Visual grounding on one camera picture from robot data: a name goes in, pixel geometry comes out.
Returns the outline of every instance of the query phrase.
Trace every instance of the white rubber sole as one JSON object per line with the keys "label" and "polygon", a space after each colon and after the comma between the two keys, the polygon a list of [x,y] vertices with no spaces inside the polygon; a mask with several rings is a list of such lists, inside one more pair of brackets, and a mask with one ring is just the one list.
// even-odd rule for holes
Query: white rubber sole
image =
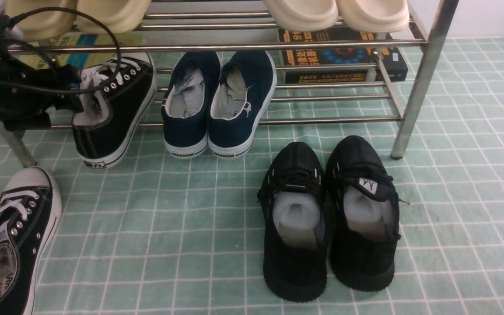
{"label": "white rubber sole", "polygon": [[[150,63],[152,67],[154,68],[154,61],[153,58],[150,59]],[[136,119],[132,121],[132,124],[129,126],[128,129],[128,134],[126,134],[126,137],[122,141],[122,144],[119,146],[119,148],[114,151],[112,154],[102,157],[101,159],[87,159],[86,157],[79,155],[80,158],[82,159],[83,163],[94,169],[105,169],[105,168],[111,168],[116,166],[118,163],[122,161],[126,153],[128,152],[128,149],[130,147],[130,142],[132,142],[133,134],[136,131],[136,128],[138,124],[140,123],[141,118],[143,117],[144,113],[149,109],[150,105],[154,101],[154,96],[157,92],[157,76],[153,75],[153,80],[151,82],[151,87],[152,89],[149,90],[147,95],[145,96],[145,99],[143,100],[145,103],[145,106],[141,106],[140,109],[137,111],[136,114]]]}
{"label": "white rubber sole", "polygon": [[246,139],[246,141],[238,146],[235,147],[220,147],[218,145],[215,145],[209,140],[209,147],[211,152],[213,152],[214,155],[216,155],[218,158],[221,159],[234,159],[238,158],[239,156],[242,156],[250,150],[250,147],[252,146],[252,141],[254,141],[254,133],[256,133],[256,128],[258,128],[258,124],[260,124],[260,119],[262,119],[262,116],[264,116],[264,112],[268,108],[268,104],[272,101],[272,97],[274,92],[276,91],[276,86],[277,86],[277,72],[276,72],[276,65],[273,62],[272,56],[266,52],[266,55],[269,58],[269,61],[272,64],[272,70],[273,70],[273,82],[272,82],[272,87],[268,91],[268,94],[266,95],[266,99],[264,99],[264,103],[262,104],[262,108],[260,109],[260,112],[258,112],[258,115],[256,116],[256,119],[254,120],[254,126],[252,127],[252,133],[250,133],[250,137]]}
{"label": "white rubber sole", "polygon": [[174,156],[176,159],[188,160],[195,158],[196,156],[200,156],[202,153],[204,153],[204,151],[206,151],[208,138],[209,136],[206,133],[206,136],[202,140],[200,140],[200,142],[189,147],[172,146],[169,145],[165,139],[164,147],[166,148],[166,151],[168,151],[168,153],[170,153],[170,155]]}
{"label": "white rubber sole", "polygon": [[358,32],[390,33],[405,30],[410,25],[407,4],[404,4],[402,12],[379,17],[362,10],[362,6],[357,3],[359,1],[362,0],[336,0],[340,15],[349,28]]}
{"label": "white rubber sole", "polygon": [[296,12],[288,12],[280,3],[280,0],[264,0],[265,6],[276,20],[277,24],[286,30],[297,32],[319,31],[332,27],[338,20],[338,8],[334,0],[332,8],[326,14],[320,16],[299,16]]}
{"label": "white rubber sole", "polygon": [[24,313],[22,315],[32,315],[34,314],[34,305],[35,305],[35,297],[36,297],[36,285],[38,284],[38,262],[41,257],[44,257],[44,253],[48,248],[48,243],[56,233],[58,229],[58,224],[60,223],[60,219],[62,217],[62,197],[60,195],[60,187],[52,174],[48,173],[42,168],[41,169],[48,178],[50,179],[50,184],[52,184],[52,213],[50,214],[50,219],[48,220],[48,227],[46,227],[46,231],[42,236],[42,241],[40,244],[40,248],[38,249],[38,254],[36,256],[36,262],[34,263],[34,272],[32,273],[32,278],[30,280],[30,291],[28,294],[28,300],[26,301],[26,307],[24,308]]}

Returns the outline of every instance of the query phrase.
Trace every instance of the sneaker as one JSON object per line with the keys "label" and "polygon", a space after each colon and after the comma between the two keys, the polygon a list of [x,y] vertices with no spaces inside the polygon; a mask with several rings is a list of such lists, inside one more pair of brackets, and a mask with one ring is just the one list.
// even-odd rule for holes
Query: sneaker
{"label": "sneaker", "polygon": [[287,301],[312,301],[326,288],[323,172],[312,149],[294,142],[273,160],[258,191],[266,221],[264,280]]}
{"label": "sneaker", "polygon": [[[84,112],[73,116],[73,137],[83,162],[104,169],[118,164],[145,110],[157,92],[153,58],[144,52],[122,54],[122,71],[102,91],[83,94]],[[116,58],[82,70],[81,88],[100,84],[116,69]]]}
{"label": "sneaker", "polygon": [[60,190],[36,167],[15,174],[0,196],[0,315],[32,315],[38,263],[62,215]]}
{"label": "sneaker", "polygon": [[235,158],[250,149],[276,85],[276,67],[268,52],[236,52],[223,66],[208,126],[214,155]]}
{"label": "sneaker", "polygon": [[349,136],[330,155],[326,187],[336,204],[330,265],[339,281],[380,291],[394,277],[400,239],[399,199],[382,161],[362,137]]}
{"label": "sneaker", "polygon": [[186,52],[178,60],[162,101],[164,145],[172,156],[190,159],[207,147],[207,112],[221,73],[215,52]]}

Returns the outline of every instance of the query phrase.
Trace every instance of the shoe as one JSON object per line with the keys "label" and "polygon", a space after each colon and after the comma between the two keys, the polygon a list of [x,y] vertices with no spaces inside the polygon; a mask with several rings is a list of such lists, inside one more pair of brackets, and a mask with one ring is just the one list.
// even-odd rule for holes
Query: shoe
{"label": "shoe", "polygon": [[264,280],[287,301],[312,301],[326,288],[323,177],[312,149],[293,142],[273,160],[258,191],[266,221]]}
{"label": "shoe", "polygon": [[[131,32],[144,19],[151,0],[79,0],[77,10],[88,14],[106,25],[114,34]],[[83,17],[77,18],[82,32],[106,34],[100,26]]]}
{"label": "shoe", "polygon": [[319,31],[338,20],[335,0],[263,0],[277,24],[296,32]]}
{"label": "shoe", "polygon": [[276,85],[276,66],[268,52],[236,52],[223,66],[208,122],[214,155],[236,158],[250,149]]}
{"label": "shoe", "polygon": [[339,13],[359,32],[390,33],[410,25],[407,0],[336,0]]}
{"label": "shoe", "polygon": [[330,265],[336,278],[359,291],[380,291],[394,277],[400,239],[399,199],[382,161],[362,137],[349,136],[326,166],[326,187],[336,205]]}
{"label": "shoe", "polygon": [[[145,52],[122,54],[122,71],[102,91],[83,94],[84,112],[73,116],[73,137],[83,162],[104,169],[118,164],[133,132],[157,92],[153,58]],[[116,58],[82,70],[80,88],[96,86],[116,69]]]}
{"label": "shoe", "polygon": [[186,52],[174,66],[161,113],[164,146],[175,158],[194,158],[206,150],[207,113],[220,73],[215,52]]}
{"label": "shoe", "polygon": [[0,315],[34,314],[36,272],[62,215],[60,190],[46,171],[20,170],[0,196]]}
{"label": "shoe", "polygon": [[[14,17],[44,7],[75,9],[77,0],[7,0],[5,14]],[[50,11],[30,16],[18,26],[23,32],[25,42],[38,42],[52,39],[69,32],[76,15],[66,12]]]}

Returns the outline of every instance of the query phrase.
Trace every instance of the black sneaker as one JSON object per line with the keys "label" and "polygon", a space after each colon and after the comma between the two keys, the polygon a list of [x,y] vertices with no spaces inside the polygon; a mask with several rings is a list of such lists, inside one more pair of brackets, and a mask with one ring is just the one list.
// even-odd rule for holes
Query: black sneaker
{"label": "black sneaker", "polygon": [[323,176],[312,149],[294,142],[273,160],[258,191],[266,220],[264,279],[288,301],[312,301],[326,288]]}
{"label": "black sneaker", "polygon": [[62,215],[54,179],[40,168],[15,174],[0,196],[0,315],[32,315],[38,262]]}
{"label": "black sneaker", "polygon": [[[144,52],[122,54],[122,71],[102,91],[83,94],[84,112],[73,116],[73,137],[83,162],[96,169],[113,167],[126,152],[133,132],[154,100],[157,77],[153,58]],[[81,72],[81,88],[109,78],[115,57]]]}
{"label": "black sneaker", "polygon": [[400,239],[398,193],[373,147],[349,136],[330,155],[326,187],[336,204],[330,265],[339,281],[359,291],[380,291],[394,277]]}

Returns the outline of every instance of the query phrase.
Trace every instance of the white wall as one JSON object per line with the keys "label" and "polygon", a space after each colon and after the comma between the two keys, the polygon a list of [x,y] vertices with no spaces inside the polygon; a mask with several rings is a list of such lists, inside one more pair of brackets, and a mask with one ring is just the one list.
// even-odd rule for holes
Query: white wall
{"label": "white wall", "polygon": [[[408,0],[429,30],[439,0]],[[450,37],[504,36],[504,0],[460,0]]]}

